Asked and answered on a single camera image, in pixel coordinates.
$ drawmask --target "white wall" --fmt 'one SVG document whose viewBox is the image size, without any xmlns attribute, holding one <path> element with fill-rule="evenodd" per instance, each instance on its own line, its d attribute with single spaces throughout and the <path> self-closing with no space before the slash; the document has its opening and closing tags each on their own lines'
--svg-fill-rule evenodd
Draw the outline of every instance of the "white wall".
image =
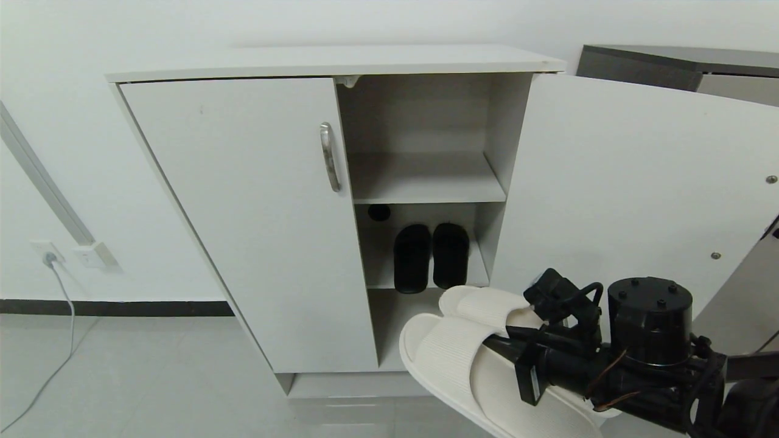
<svg viewBox="0 0 779 438">
<path fill-rule="evenodd" d="M 253 45 L 502 42 L 564 58 L 582 44 L 779 51 L 779 2 L 2 3 L 2 100 L 121 272 L 65 264 L 74 299 L 222 299 L 103 78 L 203 49 Z M 7 149 L 2 297 L 60 299 L 27 241 L 74 245 Z"/>
</svg>

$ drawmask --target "silver door handle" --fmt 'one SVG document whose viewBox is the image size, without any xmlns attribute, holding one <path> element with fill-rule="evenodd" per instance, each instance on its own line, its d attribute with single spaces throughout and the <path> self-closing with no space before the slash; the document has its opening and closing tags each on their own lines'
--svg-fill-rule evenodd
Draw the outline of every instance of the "silver door handle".
<svg viewBox="0 0 779 438">
<path fill-rule="evenodd" d="M 327 169 L 327 178 L 330 179 L 330 187 L 338 193 L 340 182 L 338 182 L 336 165 L 333 161 L 333 128 L 328 122 L 319 125 L 319 138 L 322 140 L 322 153 L 325 156 L 325 168 Z"/>
</svg>

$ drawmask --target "open cabinet door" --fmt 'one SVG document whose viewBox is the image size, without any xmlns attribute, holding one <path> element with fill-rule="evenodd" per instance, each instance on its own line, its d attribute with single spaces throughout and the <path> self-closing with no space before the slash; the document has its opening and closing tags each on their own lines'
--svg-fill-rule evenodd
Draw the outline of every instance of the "open cabinet door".
<svg viewBox="0 0 779 438">
<path fill-rule="evenodd" d="M 530 86 L 490 285 L 664 277 L 693 316 L 779 211 L 779 108 L 575 76 Z"/>
</svg>

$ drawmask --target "power cord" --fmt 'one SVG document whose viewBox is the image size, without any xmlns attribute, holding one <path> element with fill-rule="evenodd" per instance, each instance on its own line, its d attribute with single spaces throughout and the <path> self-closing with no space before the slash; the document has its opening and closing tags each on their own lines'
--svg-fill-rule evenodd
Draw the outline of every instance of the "power cord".
<svg viewBox="0 0 779 438">
<path fill-rule="evenodd" d="M 2 428 L 0 430 L 0 433 L 5 432 L 9 429 L 9 427 L 13 426 L 16 422 L 18 422 L 24 415 L 27 414 L 27 412 L 30 411 L 30 409 L 33 408 L 35 405 L 35 402 L 38 401 L 38 398 L 41 396 L 41 394 L 44 392 L 44 389 L 46 389 L 46 386 L 51 382 L 52 379 L 54 379 L 54 376 L 59 373 L 59 370 L 62 369 L 62 367 L 65 366 L 68 361 L 70 361 L 70 358 L 73 357 L 73 353 L 75 352 L 75 349 L 73 348 L 73 338 L 74 338 L 74 326 L 76 324 L 76 308 L 73 307 L 73 302 L 70 301 L 70 297 L 68 296 L 68 292 L 65 290 L 65 286 L 62 284 L 62 279 L 59 277 L 59 274 L 57 273 L 57 270 L 54 268 L 54 262 L 57 261 L 57 256 L 54 253 L 46 253 L 44 256 L 43 262 L 46 267 L 51 269 L 51 272 L 54 273 L 54 275 L 57 277 L 57 282 L 59 283 L 59 287 L 62 290 L 62 294 L 65 296 L 65 300 L 68 302 L 68 306 L 70 306 L 70 353 L 68 353 L 68 357 L 65 358 L 65 361 L 62 363 L 62 365 L 57 368 L 54 373 L 51 374 L 51 376 L 46 379 L 43 386 L 38 390 L 37 394 L 35 394 L 35 397 L 33 397 L 33 400 L 30 402 L 30 404 L 27 406 L 27 409 L 24 410 L 18 417 L 16 417 L 12 422 L 10 422 L 6 427 Z"/>
</svg>

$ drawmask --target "tile floor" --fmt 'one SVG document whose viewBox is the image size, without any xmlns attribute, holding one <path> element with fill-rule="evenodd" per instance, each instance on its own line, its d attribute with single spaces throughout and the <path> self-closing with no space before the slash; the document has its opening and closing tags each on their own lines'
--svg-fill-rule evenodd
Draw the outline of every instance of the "tile floor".
<svg viewBox="0 0 779 438">
<path fill-rule="evenodd" d="M 67 354 L 68 316 L 0 316 L 0 423 Z M 79 349 L 2 438 L 487 438 L 432 397 L 287 401 L 234 318 L 76 319 Z M 608 437 L 677 437 L 620 415 Z"/>
</svg>

